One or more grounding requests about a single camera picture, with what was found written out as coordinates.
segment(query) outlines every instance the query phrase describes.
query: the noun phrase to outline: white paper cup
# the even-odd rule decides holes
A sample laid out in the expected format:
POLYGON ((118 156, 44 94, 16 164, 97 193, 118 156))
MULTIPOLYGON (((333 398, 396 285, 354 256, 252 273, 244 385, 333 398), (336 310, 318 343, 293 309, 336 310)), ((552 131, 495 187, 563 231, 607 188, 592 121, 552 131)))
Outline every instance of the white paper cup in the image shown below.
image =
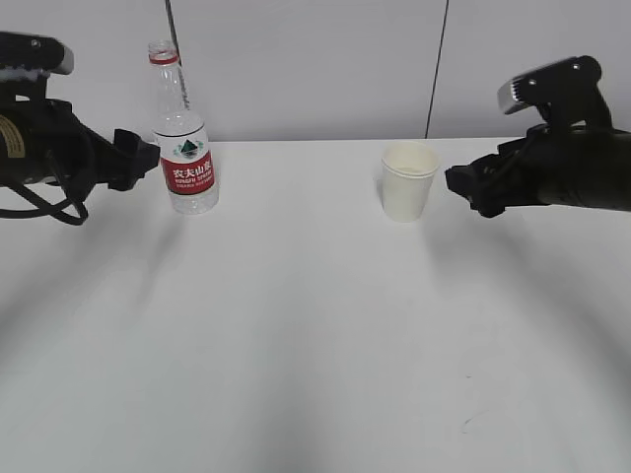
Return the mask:
POLYGON ((418 141, 399 141, 387 149, 382 163, 382 201, 386 214, 396 222, 418 220, 440 166, 438 156, 418 141))

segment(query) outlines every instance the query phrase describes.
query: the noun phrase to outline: plastic water bottle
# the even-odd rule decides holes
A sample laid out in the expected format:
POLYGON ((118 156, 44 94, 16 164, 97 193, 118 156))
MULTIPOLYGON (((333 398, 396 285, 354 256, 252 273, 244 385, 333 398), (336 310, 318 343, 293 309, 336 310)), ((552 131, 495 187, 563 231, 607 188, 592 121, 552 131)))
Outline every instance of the plastic water bottle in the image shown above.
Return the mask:
POLYGON ((202 214, 219 200, 208 136, 189 109, 179 57, 172 42, 149 44, 157 107, 153 129, 171 202, 182 214, 202 214))

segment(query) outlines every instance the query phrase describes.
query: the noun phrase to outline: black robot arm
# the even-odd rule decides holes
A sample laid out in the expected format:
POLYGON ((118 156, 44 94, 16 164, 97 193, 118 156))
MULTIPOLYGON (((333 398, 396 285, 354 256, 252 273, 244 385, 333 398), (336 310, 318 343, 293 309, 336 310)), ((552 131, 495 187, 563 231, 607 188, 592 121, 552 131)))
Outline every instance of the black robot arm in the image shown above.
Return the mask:
POLYGON ((0 32, 0 186, 35 206, 0 210, 0 218, 49 215, 81 225, 88 218, 84 202, 95 185, 131 190, 158 165, 158 147, 119 129, 112 144, 81 123, 71 103, 46 98, 50 73, 69 74, 73 64, 72 51, 57 39, 0 32), (60 186, 65 199, 46 202, 25 186, 36 182, 60 186), (70 206, 76 216, 65 212, 70 206))
POLYGON ((546 123, 497 154, 448 169, 448 188, 488 218, 551 204, 631 211, 631 135, 613 128, 600 77, 598 63, 582 56, 509 81, 502 111, 535 106, 546 123))

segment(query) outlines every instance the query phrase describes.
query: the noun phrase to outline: table surface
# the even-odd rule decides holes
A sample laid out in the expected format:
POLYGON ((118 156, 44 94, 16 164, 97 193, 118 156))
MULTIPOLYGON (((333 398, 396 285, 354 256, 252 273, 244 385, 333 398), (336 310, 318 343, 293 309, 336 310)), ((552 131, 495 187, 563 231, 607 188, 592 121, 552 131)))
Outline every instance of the table surface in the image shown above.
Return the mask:
POLYGON ((489 221, 439 175, 396 224, 386 145, 215 144, 204 216, 154 171, 0 222, 0 471, 631 471, 630 217, 489 221))

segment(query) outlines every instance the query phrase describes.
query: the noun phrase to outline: red label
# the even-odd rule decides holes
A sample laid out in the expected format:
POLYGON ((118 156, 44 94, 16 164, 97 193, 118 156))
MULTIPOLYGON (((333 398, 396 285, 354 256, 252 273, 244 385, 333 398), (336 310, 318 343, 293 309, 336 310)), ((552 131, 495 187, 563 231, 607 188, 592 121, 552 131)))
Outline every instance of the red label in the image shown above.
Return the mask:
POLYGON ((199 194, 215 183, 215 171, 210 151, 193 163, 174 163, 162 158, 167 187, 175 194, 199 194))

